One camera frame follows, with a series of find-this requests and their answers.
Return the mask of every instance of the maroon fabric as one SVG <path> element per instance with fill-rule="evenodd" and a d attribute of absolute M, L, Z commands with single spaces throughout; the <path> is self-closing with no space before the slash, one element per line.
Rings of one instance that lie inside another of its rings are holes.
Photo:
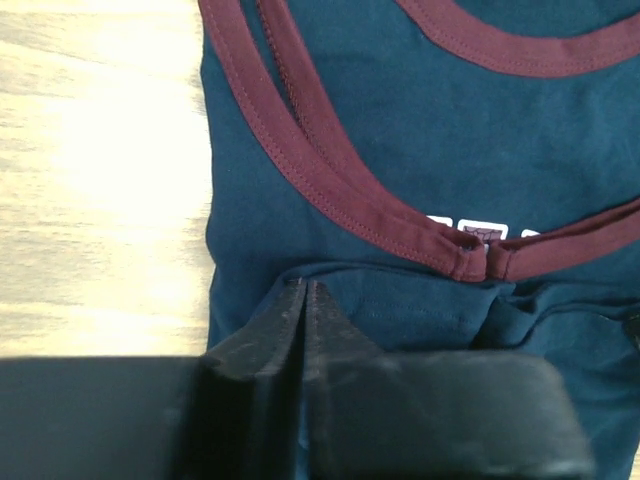
<path fill-rule="evenodd" d="M 396 3 L 432 42 L 500 73 L 559 78 L 600 70 L 640 54 L 640 13 L 574 38 L 537 38 L 487 25 L 455 0 Z"/>
<path fill-rule="evenodd" d="M 347 138 L 286 2 L 259 4 L 298 122 L 269 76 L 238 0 L 200 0 L 205 28 L 256 138 L 285 178 L 342 228 L 466 282 L 518 281 L 595 260 L 640 240 L 639 198 L 554 232 L 493 241 L 485 255 L 477 237 L 430 220 L 377 181 Z M 626 31 L 621 28 L 636 24 L 618 25 L 603 31 Z"/>

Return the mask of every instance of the navy blue t-shirt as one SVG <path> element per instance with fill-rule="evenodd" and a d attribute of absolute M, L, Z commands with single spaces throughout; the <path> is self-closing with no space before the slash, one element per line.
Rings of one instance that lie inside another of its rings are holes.
<path fill-rule="evenodd" d="M 200 0 L 215 345 L 325 283 L 393 350 L 562 373 L 598 462 L 640 438 L 640 0 Z"/>

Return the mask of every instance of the wood grain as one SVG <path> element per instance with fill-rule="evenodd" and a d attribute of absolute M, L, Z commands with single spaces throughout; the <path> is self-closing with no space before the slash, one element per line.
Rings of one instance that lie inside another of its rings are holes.
<path fill-rule="evenodd" d="M 200 353 L 195 2 L 0 0 L 0 33 L 0 355 Z"/>

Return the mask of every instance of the neckline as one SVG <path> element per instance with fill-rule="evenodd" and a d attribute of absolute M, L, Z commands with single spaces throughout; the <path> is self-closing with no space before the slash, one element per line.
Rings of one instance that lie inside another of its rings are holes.
<path fill-rule="evenodd" d="M 595 72 L 640 55 L 640 12 L 567 38 L 516 35 L 468 13 L 455 0 L 396 0 L 440 48 L 499 73 L 561 78 Z"/>
<path fill-rule="evenodd" d="M 239 0 L 199 0 L 231 93 L 264 151 L 325 217 L 395 256 L 456 281 L 515 282 L 595 260 L 640 240 L 640 197 L 535 237 L 493 241 L 439 224 L 388 192 L 355 152 L 286 0 L 261 16 L 296 118 L 264 64 Z"/>

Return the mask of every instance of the wooden table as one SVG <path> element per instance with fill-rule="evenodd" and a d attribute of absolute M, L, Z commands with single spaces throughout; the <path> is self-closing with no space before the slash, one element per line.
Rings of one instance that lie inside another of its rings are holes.
<path fill-rule="evenodd" d="M 200 353 L 195 2 L 0 0 L 0 33 L 0 354 Z"/>

